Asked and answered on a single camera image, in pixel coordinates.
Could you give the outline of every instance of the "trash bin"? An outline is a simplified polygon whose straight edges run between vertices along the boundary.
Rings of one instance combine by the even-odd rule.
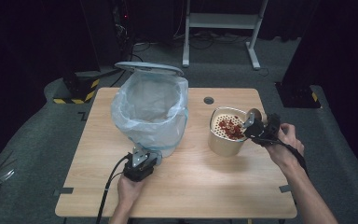
[[[133,74],[111,104],[112,120],[136,146],[172,155],[185,132],[188,82],[179,68],[156,63],[117,63]]]

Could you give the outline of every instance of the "desk leg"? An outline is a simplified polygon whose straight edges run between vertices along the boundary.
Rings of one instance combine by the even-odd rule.
[[[249,52],[249,57],[252,61],[252,66],[254,70],[259,70],[261,68],[260,63],[257,60],[257,56],[255,55],[255,41],[257,40],[258,31],[260,30],[261,22],[264,18],[264,12],[266,11],[267,3],[269,0],[263,0],[263,3],[261,4],[260,11],[258,13],[257,22],[255,24],[254,31],[252,33],[252,39],[251,42],[246,42],[246,49]]]
[[[190,65],[189,60],[189,53],[190,53],[190,47],[189,47],[189,32],[190,32],[190,0],[187,1],[187,9],[186,9],[186,32],[185,32],[185,45],[183,46],[183,67],[188,67]]]

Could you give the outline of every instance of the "person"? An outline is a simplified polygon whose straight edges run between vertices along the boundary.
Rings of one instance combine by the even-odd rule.
[[[296,128],[292,124],[283,123],[278,131],[278,138],[304,155],[304,145],[296,138]],[[297,202],[299,213],[304,223],[337,223],[337,220],[321,195],[310,182],[305,170],[296,157],[284,146],[265,146],[272,161],[283,172]],[[141,193],[145,180],[132,182],[122,175],[118,180],[119,203],[109,224],[126,224],[131,208]]]

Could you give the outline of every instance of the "white desk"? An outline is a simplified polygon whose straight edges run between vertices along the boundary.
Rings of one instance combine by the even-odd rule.
[[[190,0],[187,0],[186,9],[186,33],[185,45],[183,50],[183,67],[189,67],[189,30],[190,27],[205,28],[228,28],[228,29],[248,29],[254,30],[250,42],[246,42],[246,49],[252,61],[254,70],[260,69],[260,63],[255,55],[255,41],[257,40],[258,31],[264,17],[264,12],[269,0],[263,0],[260,11],[257,15],[241,14],[213,14],[213,13],[191,13]]]

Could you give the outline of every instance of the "plastic bag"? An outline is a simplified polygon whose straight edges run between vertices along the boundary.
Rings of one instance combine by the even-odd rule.
[[[135,72],[113,99],[112,120],[134,144],[170,156],[185,131],[187,92],[183,77]]]

